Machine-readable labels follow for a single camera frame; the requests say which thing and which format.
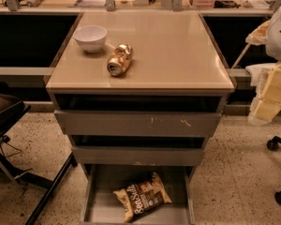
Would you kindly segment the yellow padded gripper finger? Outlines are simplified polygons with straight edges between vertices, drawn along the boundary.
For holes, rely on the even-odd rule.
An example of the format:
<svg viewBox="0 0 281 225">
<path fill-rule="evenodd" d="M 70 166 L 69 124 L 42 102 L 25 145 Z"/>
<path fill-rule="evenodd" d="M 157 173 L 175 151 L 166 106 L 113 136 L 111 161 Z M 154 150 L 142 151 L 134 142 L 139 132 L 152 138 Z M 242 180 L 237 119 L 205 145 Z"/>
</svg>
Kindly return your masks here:
<svg viewBox="0 0 281 225">
<path fill-rule="evenodd" d="M 269 124 L 281 111 L 281 62 L 263 67 L 259 73 L 256 96 L 253 98 L 248 122 L 254 126 Z"/>
<path fill-rule="evenodd" d="M 269 21 L 263 22 L 246 37 L 245 42 L 255 46 L 264 45 L 267 41 L 267 30 L 269 24 Z"/>
</svg>

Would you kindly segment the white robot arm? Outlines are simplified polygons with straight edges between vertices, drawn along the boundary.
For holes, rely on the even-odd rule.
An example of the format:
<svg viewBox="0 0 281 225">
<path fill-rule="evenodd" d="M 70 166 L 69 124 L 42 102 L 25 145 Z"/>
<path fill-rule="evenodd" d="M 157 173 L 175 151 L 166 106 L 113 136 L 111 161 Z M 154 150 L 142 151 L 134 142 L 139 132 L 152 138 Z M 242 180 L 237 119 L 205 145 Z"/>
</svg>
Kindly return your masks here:
<svg viewBox="0 0 281 225">
<path fill-rule="evenodd" d="M 263 68 L 258 76 L 256 96 L 253 98 L 248 121 L 254 126 L 270 123 L 281 111 L 281 6 L 272 18 L 262 23 L 245 39 L 247 44 L 265 45 L 266 53 L 277 63 Z"/>
</svg>

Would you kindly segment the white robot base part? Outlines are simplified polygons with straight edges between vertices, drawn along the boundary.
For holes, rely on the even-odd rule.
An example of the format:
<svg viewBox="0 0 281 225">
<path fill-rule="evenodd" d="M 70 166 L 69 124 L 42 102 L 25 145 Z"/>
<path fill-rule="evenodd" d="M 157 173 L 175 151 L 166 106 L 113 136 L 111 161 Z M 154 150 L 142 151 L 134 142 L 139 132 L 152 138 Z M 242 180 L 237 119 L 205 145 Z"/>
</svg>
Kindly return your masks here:
<svg viewBox="0 0 281 225">
<path fill-rule="evenodd" d="M 259 81 L 259 75 L 264 69 L 271 69 L 275 66 L 275 63 L 263 63 L 263 64 L 255 64 L 246 66 L 245 70 L 250 74 L 251 82 L 250 85 L 252 87 L 256 86 Z"/>
</svg>

